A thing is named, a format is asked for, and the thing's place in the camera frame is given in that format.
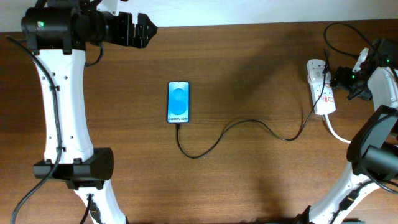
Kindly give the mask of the blue Samsung Galaxy smartphone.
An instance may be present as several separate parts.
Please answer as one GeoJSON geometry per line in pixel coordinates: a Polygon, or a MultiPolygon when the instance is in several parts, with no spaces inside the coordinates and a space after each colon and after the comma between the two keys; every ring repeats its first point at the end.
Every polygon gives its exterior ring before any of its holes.
{"type": "Polygon", "coordinates": [[[169,82],[167,100],[167,122],[188,123],[190,121],[189,82],[169,82]]]}

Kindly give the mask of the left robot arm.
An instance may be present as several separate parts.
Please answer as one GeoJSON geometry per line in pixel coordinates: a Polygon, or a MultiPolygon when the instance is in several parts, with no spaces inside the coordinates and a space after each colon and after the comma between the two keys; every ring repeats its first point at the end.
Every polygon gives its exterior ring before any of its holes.
{"type": "Polygon", "coordinates": [[[86,45],[147,46],[157,26],[149,16],[119,10],[118,1],[37,1],[21,21],[44,102],[46,145],[34,175],[66,183],[95,223],[127,223],[111,185],[114,155],[95,148],[86,124],[86,45]]]}

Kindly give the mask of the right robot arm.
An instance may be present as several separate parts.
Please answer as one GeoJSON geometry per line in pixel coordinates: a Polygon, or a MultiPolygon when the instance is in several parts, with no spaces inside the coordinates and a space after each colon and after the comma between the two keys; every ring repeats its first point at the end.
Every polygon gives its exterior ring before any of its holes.
{"type": "Polygon", "coordinates": [[[342,88],[348,99],[373,101],[374,113],[348,141],[348,164],[339,181],[315,205],[297,215],[294,223],[343,223],[367,195],[377,189],[397,193],[397,42],[376,40],[356,57],[354,68],[339,67],[334,75],[325,62],[307,64],[308,82],[317,115],[326,117],[336,110],[333,88],[342,88]]]}

